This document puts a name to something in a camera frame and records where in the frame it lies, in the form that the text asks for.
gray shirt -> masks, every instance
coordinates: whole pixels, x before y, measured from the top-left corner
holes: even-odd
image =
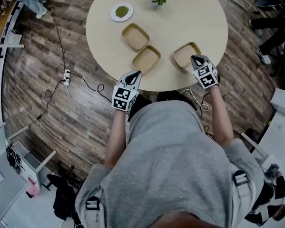
[[[189,104],[153,103],[131,119],[129,143],[116,166],[112,170],[93,166],[76,208],[87,227],[85,203],[101,185],[108,228],[146,228],[176,210],[228,228],[232,221],[230,162],[254,181],[258,196],[263,173],[241,140],[233,140],[224,151],[203,133]]]

power outlet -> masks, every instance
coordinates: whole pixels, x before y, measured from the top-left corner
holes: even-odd
[[[70,85],[70,70],[69,69],[65,69],[65,72],[64,72],[64,82],[63,84],[65,86],[69,86]]]

plate of green food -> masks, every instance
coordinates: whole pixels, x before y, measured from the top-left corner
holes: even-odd
[[[110,12],[110,17],[116,22],[126,21],[132,15],[133,15],[133,7],[126,2],[116,4]]]

black pants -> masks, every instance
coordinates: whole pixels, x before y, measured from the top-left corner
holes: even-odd
[[[194,104],[186,98],[184,95],[180,94],[177,91],[167,91],[167,92],[159,92],[157,101],[184,101],[190,104],[196,111],[196,107]],[[138,95],[135,103],[132,105],[131,111],[129,113],[128,122],[132,119],[132,117],[143,107],[151,104],[150,100],[145,99],[143,96]]]
[[[260,18],[251,21],[253,29],[277,28],[277,32],[264,44],[260,45],[260,51],[267,55],[272,49],[285,42],[285,17]]]

brown cardboard tray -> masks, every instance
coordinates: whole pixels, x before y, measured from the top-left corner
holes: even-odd
[[[137,70],[141,71],[142,74],[146,74],[156,65],[160,58],[160,52],[153,46],[148,45],[136,55],[132,64]]]
[[[150,36],[137,24],[129,24],[122,31],[124,39],[136,50],[141,50],[150,41]]]
[[[180,49],[174,52],[173,58],[178,64],[178,66],[185,68],[191,64],[192,55],[201,55],[198,46],[194,42],[189,42],[188,44],[182,46]]]

